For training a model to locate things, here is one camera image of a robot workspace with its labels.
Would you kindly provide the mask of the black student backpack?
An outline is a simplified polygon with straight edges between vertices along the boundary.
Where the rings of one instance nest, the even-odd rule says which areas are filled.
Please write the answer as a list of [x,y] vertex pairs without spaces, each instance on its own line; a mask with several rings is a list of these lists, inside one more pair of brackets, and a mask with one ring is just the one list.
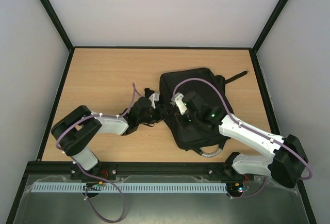
[[229,137],[219,133],[219,124],[233,113],[225,86],[248,73],[228,79],[209,68],[164,73],[159,80],[159,103],[169,108],[164,122],[180,149],[192,150],[204,158],[217,156]]

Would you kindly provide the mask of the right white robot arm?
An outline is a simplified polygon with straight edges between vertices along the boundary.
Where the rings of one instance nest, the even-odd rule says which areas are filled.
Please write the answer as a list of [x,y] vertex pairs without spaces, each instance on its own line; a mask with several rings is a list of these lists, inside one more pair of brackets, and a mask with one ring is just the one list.
[[172,103],[189,124],[205,131],[217,131],[259,152],[259,156],[231,154],[225,165],[228,177],[264,175],[286,188],[293,188],[301,179],[308,159],[296,136],[283,137],[258,129],[231,113],[224,100],[220,105],[209,105],[194,91],[176,93]]

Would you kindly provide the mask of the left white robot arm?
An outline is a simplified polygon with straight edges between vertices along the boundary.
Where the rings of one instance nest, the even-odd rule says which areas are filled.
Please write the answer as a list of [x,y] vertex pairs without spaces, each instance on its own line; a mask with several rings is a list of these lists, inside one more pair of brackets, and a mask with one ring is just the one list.
[[149,98],[132,98],[129,107],[117,115],[97,113],[81,105],[58,121],[52,127],[51,134],[56,140],[57,149],[85,171],[89,171],[99,163],[97,156],[88,147],[95,135],[105,133],[127,136],[140,125],[152,126],[165,120],[175,112],[175,108],[174,103],[162,103],[155,93]]

